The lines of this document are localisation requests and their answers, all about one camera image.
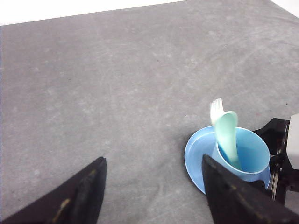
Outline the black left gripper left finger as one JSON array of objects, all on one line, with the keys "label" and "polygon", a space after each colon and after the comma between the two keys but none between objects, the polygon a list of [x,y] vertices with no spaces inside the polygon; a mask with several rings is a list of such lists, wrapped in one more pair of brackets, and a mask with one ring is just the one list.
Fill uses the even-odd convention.
[{"label": "black left gripper left finger", "polygon": [[99,157],[2,224],[95,224],[101,211],[107,161]]}]

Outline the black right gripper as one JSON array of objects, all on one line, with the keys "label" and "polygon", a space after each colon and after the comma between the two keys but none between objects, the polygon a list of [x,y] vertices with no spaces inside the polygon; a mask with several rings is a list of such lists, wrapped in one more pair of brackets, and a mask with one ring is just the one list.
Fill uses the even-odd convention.
[{"label": "black right gripper", "polygon": [[286,151],[289,124],[290,120],[273,118],[264,127],[253,131],[270,152],[271,196],[277,202],[285,202],[286,192],[292,185],[292,168]]}]

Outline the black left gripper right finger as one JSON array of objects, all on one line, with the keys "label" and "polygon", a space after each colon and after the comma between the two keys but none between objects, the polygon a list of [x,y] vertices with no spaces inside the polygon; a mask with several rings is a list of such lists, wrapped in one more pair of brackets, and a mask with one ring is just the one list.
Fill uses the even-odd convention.
[{"label": "black left gripper right finger", "polygon": [[297,224],[298,214],[273,201],[203,155],[202,174],[209,209],[215,224]]}]

